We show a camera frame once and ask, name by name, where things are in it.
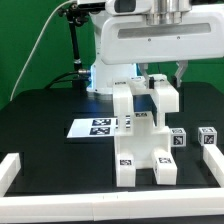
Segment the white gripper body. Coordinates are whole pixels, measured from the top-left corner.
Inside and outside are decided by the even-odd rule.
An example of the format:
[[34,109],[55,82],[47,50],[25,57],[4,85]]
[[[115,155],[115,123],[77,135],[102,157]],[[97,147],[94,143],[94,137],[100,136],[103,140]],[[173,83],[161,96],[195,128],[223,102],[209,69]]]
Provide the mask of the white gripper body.
[[224,4],[107,0],[100,56],[106,64],[224,57]]

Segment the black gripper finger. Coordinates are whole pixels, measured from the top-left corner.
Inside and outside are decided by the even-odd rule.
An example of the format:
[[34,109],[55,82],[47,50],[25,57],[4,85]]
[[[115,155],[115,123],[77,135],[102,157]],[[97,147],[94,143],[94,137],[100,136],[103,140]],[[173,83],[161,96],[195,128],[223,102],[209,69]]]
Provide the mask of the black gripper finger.
[[172,78],[173,85],[175,88],[179,88],[181,86],[181,78],[184,75],[187,68],[188,68],[187,60],[182,60],[177,62],[177,70]]
[[139,63],[138,69],[139,69],[141,75],[145,78],[146,87],[148,89],[153,89],[155,80],[154,80],[153,76],[149,76],[147,73],[148,65],[144,64],[144,63]]

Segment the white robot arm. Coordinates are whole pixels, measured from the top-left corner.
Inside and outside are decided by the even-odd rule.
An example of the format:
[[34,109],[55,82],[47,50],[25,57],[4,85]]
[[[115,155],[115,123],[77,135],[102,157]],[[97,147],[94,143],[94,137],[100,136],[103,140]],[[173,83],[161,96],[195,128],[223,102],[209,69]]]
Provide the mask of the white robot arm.
[[100,57],[106,64],[178,63],[224,57],[224,4],[190,0],[103,0]]

